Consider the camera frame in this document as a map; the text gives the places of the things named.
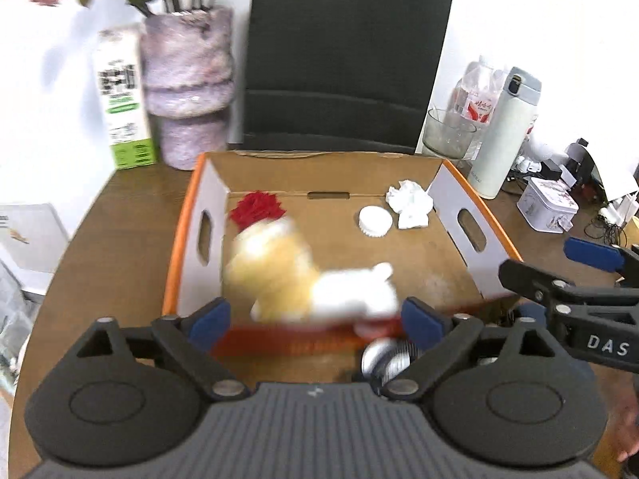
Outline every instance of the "bottle label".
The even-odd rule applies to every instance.
[[[537,117],[539,116],[539,114],[535,113],[532,116],[532,119],[530,120],[530,125],[528,126],[528,131],[526,132],[526,135],[530,135],[530,132],[532,131],[532,128],[535,126],[535,121],[537,120]]]
[[[489,99],[482,99],[477,94],[472,94],[459,89],[455,111],[469,121],[488,124],[493,111],[493,103]]]

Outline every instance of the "white bottle cap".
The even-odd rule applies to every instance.
[[[393,217],[382,207],[367,206],[360,211],[359,226],[371,238],[381,238],[391,229]]]

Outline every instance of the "thermos bottle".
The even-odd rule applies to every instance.
[[[541,82],[528,72],[510,70],[484,142],[468,174],[468,182],[482,198],[492,200],[508,176],[537,110]]]

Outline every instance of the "purple fuzzy vase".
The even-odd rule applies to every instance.
[[[227,7],[146,19],[146,108],[158,117],[162,158],[177,169],[193,169],[205,151],[226,150],[235,89],[231,23]]]

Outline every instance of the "white tissue paper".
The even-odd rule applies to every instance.
[[[399,228],[428,227],[428,213],[433,210],[433,199],[417,182],[403,180],[399,183],[399,189],[389,187],[386,203],[399,214]]]

